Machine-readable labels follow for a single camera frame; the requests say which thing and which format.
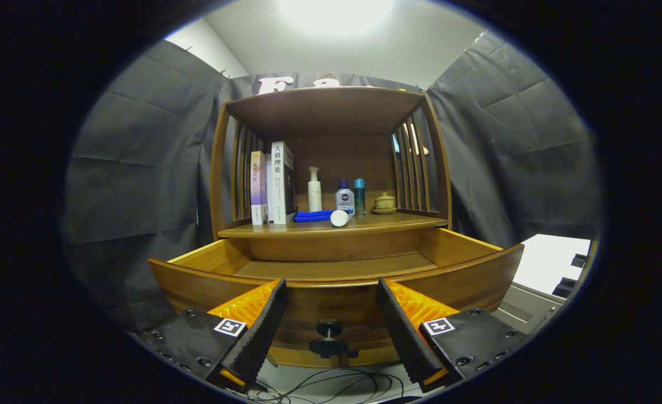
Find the wooden cabinet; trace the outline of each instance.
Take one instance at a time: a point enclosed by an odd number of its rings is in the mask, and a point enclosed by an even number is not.
[[[428,123],[423,128],[416,125],[419,114]],[[308,210],[308,166],[320,168],[324,209],[333,209],[336,180],[357,177],[365,179],[369,208],[388,192],[400,209],[392,215],[369,209],[366,217],[341,228],[329,222],[252,226],[248,156],[277,140],[295,156],[299,210]],[[397,360],[375,302],[378,277],[458,310],[495,310],[523,253],[523,245],[502,250],[448,230],[448,164],[425,94],[340,87],[226,102],[211,170],[215,242],[167,263],[150,259],[151,269],[176,310],[209,310],[270,279],[285,278],[288,307],[270,350],[279,364],[330,368]],[[225,182],[231,184],[230,195],[221,191]],[[343,325],[339,338],[359,351],[357,358],[321,360],[308,351],[322,319]]]

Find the ceiling light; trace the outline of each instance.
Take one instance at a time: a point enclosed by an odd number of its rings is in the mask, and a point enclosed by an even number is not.
[[[279,0],[290,25],[306,34],[347,36],[377,25],[392,8],[392,0]]]

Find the white pump bottle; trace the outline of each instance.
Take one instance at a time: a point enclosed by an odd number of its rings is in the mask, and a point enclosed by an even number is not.
[[[309,167],[311,180],[308,181],[308,211],[318,212],[321,207],[321,182],[318,181],[318,167]]]

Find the white ceiling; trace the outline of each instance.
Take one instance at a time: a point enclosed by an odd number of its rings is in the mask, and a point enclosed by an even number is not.
[[[249,74],[354,72],[428,87],[485,30],[445,4],[393,0],[390,12],[361,34],[302,31],[279,0],[237,0],[206,20]]]

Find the wire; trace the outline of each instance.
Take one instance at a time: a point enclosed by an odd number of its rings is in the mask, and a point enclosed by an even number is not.
[[[318,402],[317,404],[324,404],[324,402],[331,401],[332,399],[334,399],[334,398],[340,396],[344,391],[346,391],[347,389],[349,389],[351,386],[353,386],[353,384],[356,384],[356,383],[358,383],[358,382],[360,382],[360,381],[362,381],[362,380],[365,380],[365,379],[366,379],[366,378],[357,379],[354,383],[348,384],[348,385],[346,386],[346,388],[344,388],[344,389],[342,389],[342,391],[339,391],[338,393],[336,393],[335,396],[333,396],[333,397],[327,399],[326,401]],[[378,393],[378,389],[376,389],[376,391],[374,391],[373,394],[371,394],[371,397],[372,397],[372,396],[375,396],[375,393]]]
[[[312,378],[315,378],[315,376],[318,376],[318,375],[320,375],[320,374],[324,374],[324,373],[330,373],[331,371],[337,371],[337,370],[348,370],[348,371],[354,371],[355,373],[352,373],[352,374],[340,374],[340,375],[338,375],[338,376],[333,376],[332,378],[323,378],[323,379],[317,380],[317,381],[315,381],[315,382],[311,382],[311,383],[307,383],[307,384],[306,384],[307,381],[309,381],[309,380],[312,379]],[[305,398],[305,397],[291,396],[291,394],[292,394],[293,392],[297,391],[298,389],[306,388],[306,387],[310,386],[311,384],[316,384],[316,383],[325,382],[325,381],[330,380],[330,379],[347,378],[347,377],[349,377],[349,376],[356,376],[356,375],[360,375],[360,374],[363,374],[363,375],[364,375],[364,378],[357,379],[357,380],[354,381],[353,383],[347,385],[344,389],[342,389],[341,391],[339,391],[337,394],[335,394],[335,396],[333,396],[333,397],[331,397],[331,398],[329,398],[329,399],[327,399],[327,400],[325,400],[325,401],[321,401],[321,402],[313,402],[313,401],[311,401],[310,399],[307,399],[307,398]],[[376,380],[375,380],[375,378],[374,378],[373,376],[383,376],[384,378],[386,378],[386,379],[388,380],[388,387],[385,388],[385,390],[383,391],[383,393],[381,393],[381,394],[380,394],[379,396],[377,396],[377,397],[375,397],[375,396],[376,396],[376,394],[378,393],[378,383],[376,382]],[[392,375],[392,374],[386,374],[386,373],[370,373],[370,371],[363,371],[363,370],[358,370],[358,369],[347,369],[347,368],[330,369],[330,370],[320,371],[319,373],[311,374],[311,376],[308,376],[307,378],[303,379],[303,381],[301,381],[300,383],[298,383],[297,386],[295,386],[295,388],[290,389],[289,391],[287,391],[286,393],[283,393],[283,394],[281,394],[279,391],[277,391],[277,389],[274,389],[274,388],[273,388],[272,386],[270,386],[269,384],[264,383],[264,382],[261,382],[260,380],[257,380],[257,383],[259,383],[261,386],[264,386],[264,387],[267,388],[267,389],[271,389],[271,390],[273,391],[273,393],[270,393],[270,394],[256,394],[254,397],[251,397],[248,393],[246,393],[246,396],[245,396],[245,397],[246,397],[247,399],[251,400],[251,401],[254,401],[254,402],[261,402],[261,403],[277,402],[278,404],[285,404],[285,403],[284,403],[284,399],[287,399],[287,400],[288,400],[288,404],[291,404],[291,399],[290,399],[290,397],[295,397],[295,398],[299,398],[299,399],[301,399],[301,400],[303,400],[303,401],[311,402],[312,404],[324,404],[325,402],[331,401],[331,400],[333,400],[334,398],[340,396],[340,395],[343,394],[347,389],[351,388],[351,386],[353,386],[354,384],[360,383],[362,380],[365,380],[365,379],[371,379],[371,381],[373,382],[373,386],[374,386],[374,391],[373,391],[373,393],[371,394],[371,396],[370,396],[369,398],[367,398],[366,400],[364,400],[364,401],[358,403],[358,404],[365,404],[365,403],[367,403],[367,402],[370,402],[370,401],[373,401],[373,400],[380,399],[380,397],[383,397],[385,394],[387,394],[387,392],[390,390],[390,388],[391,388],[392,385],[393,385],[393,381],[392,381],[391,378],[397,379],[398,383],[400,384],[400,393],[393,394],[393,395],[390,396],[390,397],[398,396],[398,394],[400,394],[400,396],[402,397],[402,396],[405,394],[405,389],[404,389],[404,386],[403,386],[403,381],[402,381],[400,378],[398,378],[398,377],[396,377],[396,376],[394,376],[394,375]],[[237,392],[231,391],[231,393],[234,393],[234,394],[237,394],[238,396],[243,397],[242,394],[238,394]]]
[[[291,394],[291,393],[293,393],[294,391],[297,391],[297,389],[305,388],[305,387],[307,387],[307,386],[310,386],[311,384],[316,384],[316,383],[324,382],[324,381],[329,380],[329,379],[346,378],[346,377],[348,377],[348,376],[354,376],[354,374],[341,374],[341,375],[339,375],[339,376],[334,376],[333,378],[321,379],[321,380],[315,381],[315,382],[313,382],[313,383],[304,384],[305,382],[309,381],[311,378],[315,378],[315,376],[318,376],[319,374],[328,373],[329,371],[334,371],[334,370],[351,370],[351,371],[357,371],[357,373],[362,373],[362,374],[366,374],[366,375],[369,374],[369,373],[367,373],[366,371],[357,370],[357,369],[330,369],[330,370],[320,371],[319,373],[311,374],[311,376],[308,376],[307,378],[303,379],[303,381],[302,381],[301,383],[298,383],[298,385],[297,385],[295,388],[291,389],[290,391],[287,391],[287,392],[284,393],[284,394],[281,394],[279,397],[285,397],[285,396],[288,396],[288,394]],[[376,387],[376,393],[377,393],[377,388],[378,388],[377,383],[375,382],[375,379],[373,379],[373,378],[370,378],[370,379],[373,380],[373,383],[374,383],[374,385],[375,385],[375,387]]]
[[[381,373],[381,375],[382,375],[384,378],[386,378],[386,379],[388,380],[388,387],[385,388],[385,390],[383,391],[383,393],[380,393],[380,396],[378,396],[378,397],[381,397],[381,396],[383,396],[383,394],[388,393],[388,391],[390,390],[391,386],[393,386],[393,380],[390,379],[390,376],[389,376],[388,374],[383,374],[383,373]],[[359,402],[359,404],[365,404],[366,402],[373,401],[373,396],[371,396],[371,397],[370,397],[368,400],[366,400],[366,401]]]

